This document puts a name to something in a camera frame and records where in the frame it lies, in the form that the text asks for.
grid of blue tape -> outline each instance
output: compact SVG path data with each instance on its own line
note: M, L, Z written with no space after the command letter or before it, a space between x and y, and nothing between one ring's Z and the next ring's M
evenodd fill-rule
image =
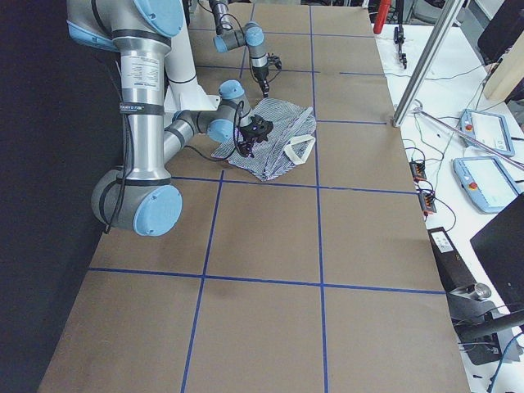
M253 5L251 10L251 20L255 14L255 5ZM314 40L313 37L317 35L322 36L340 36L340 37L358 37L358 38L373 38L373 36L364 36L364 35L344 35L344 34L314 34L313 33L313 15L312 7L309 7L309 33L278 33L278 32L269 32L268 34L299 34L299 35L309 35L310 37L310 49L311 49L311 70L310 71L296 71L296 70L286 70L291 72L309 72L311 73L311 82L313 89L313 111L316 116L316 101L315 101L315 74L318 71L314 69ZM246 49L244 48L244 56L242 57L242 64L240 67L215 67L215 68L230 68L239 70L239 78L242 77L242 73L246 68L244 61L246 58ZM382 75L382 74L365 74L365 73L350 73L350 72L341 72L340 74L348 75ZM324 123L354 123L354 124L385 124L384 122L372 122L372 121L358 121L358 120L318 120L318 122ZM315 185L304 185L304 184L286 184L286 183L256 183L256 182L245 182L239 180L225 180L224 171L221 172L219 179L212 178L191 178L191 177L173 177L177 179L184 180L194 180L194 181L205 181L205 182L217 182L219 184L217 196L215 200L215 209L213 212L213 219L211 221L210 235L206 248L206 257L204 261L204 267L202 269L202 274L191 274L191 273L173 273L173 272L160 272L160 271L147 271L147 270L134 270L134 269L113 269L113 268L90 268L90 271L93 272L110 272L110 273L131 273L131 274L146 274L146 275L160 275L160 276L173 276L181 278L197 278L200 279L200 287L198 291L198 297L196 299L195 314L193 316L191 336L189 340L189 346L187 348L187 357L183 373L181 393L184 393L187 385L187 377L189 375L189 368L191 366L191 357L192 349L195 341L195 335L197 333L197 324L200 313L200 307L202 302L202 294L204 291L204 286L206 280L224 280L224 281L236 281L236 282L261 282L261 283L270 283L270 284L279 284L279 285L295 285L295 286L307 286L307 287L317 287L319 289L320 295L320 305L321 305L321 318L322 318L322 346L323 346L323 374L324 374L324 393L329 392L329 374L328 374L328 337L326 332L326 302L325 302L325 288L343 288L349 290L361 290L361 291L388 291L388 292L403 292L403 293L417 293L417 294L427 294L427 295L444 295L443 291L428 291L421 289L409 289L409 288L389 288L389 287L369 287L369 286L358 286L358 285L345 285L345 284L333 284L324 282L324 272L323 272L323 241L322 241L322 211L321 211L321 193L323 189L327 190L340 190L340 191L357 191L357 192L386 192L386 193L397 193L397 194L409 194L415 195L416 192L406 192L406 191L396 191L396 190L379 190L379 189L367 189L367 188L356 188L356 187L328 187L322 186L319 179L319 168L318 168L318 148L315 144L314 154L316 158L315 163ZM213 236L215 232L215 222L219 210L220 195L222 192L222 186L225 183L239 183L239 184L250 184L250 185L261 185L261 186L272 186L272 187L306 187L314 188L317 193L317 220L318 220L318 268L319 268L319 277L320 282L301 282L301 281L286 281L286 280L272 280L272 279L262 279L262 278L239 278L239 277L229 277L229 276L217 276L217 275L208 275L207 266L210 257L210 250L213 244Z

light blue joint cap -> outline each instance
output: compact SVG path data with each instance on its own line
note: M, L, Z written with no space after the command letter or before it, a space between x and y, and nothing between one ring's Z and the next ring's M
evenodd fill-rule
M207 134L216 142L227 142L233 137L233 122L226 119L213 120L207 129Z
M219 87L219 95L224 100L234 100L244 95L244 88L235 79L226 80Z
M146 22L167 38L180 33L186 23L179 0L134 0L134 5Z
M215 43L216 51L218 53L225 53L228 51L228 47L226 46L224 39L219 35L213 37L213 43Z
M134 215L133 228L141 236L161 236L178 221L182 195L172 185L161 186L147 194Z
M95 47L103 51L119 51L110 39L75 25L73 22L67 21L67 25L69 26L69 36L76 43L87 45L88 47Z
M258 47L264 42L264 31L258 26L250 27L246 31L246 43L250 47Z

white and black striped fabric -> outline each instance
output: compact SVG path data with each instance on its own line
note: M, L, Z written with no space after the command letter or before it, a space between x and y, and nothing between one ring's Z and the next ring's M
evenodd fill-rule
M236 151L228 159L229 164L251 172L260 181L265 182L289 172L296 165L284 153L284 147L290 139L300 135L310 135L316 130L313 108L304 108L290 102L265 98L253 110L265 120L273 121L273 131L268 141L256 143L253 147L255 157L242 157ZM298 156L307 148L303 142L292 148ZM233 150L233 140L222 143L213 153L215 158L224 158Z

computer monitor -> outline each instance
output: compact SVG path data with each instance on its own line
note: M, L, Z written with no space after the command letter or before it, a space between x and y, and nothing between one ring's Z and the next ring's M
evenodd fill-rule
M473 250L510 311L524 308L524 194L472 239Z

red object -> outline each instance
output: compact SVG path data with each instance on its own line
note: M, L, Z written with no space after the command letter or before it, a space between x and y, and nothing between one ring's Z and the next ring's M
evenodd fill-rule
M373 26L373 32L375 34L380 34L382 32L382 27L386 23L387 14L390 11L391 0L381 0L380 6L378 8L378 15L375 19L375 25Z

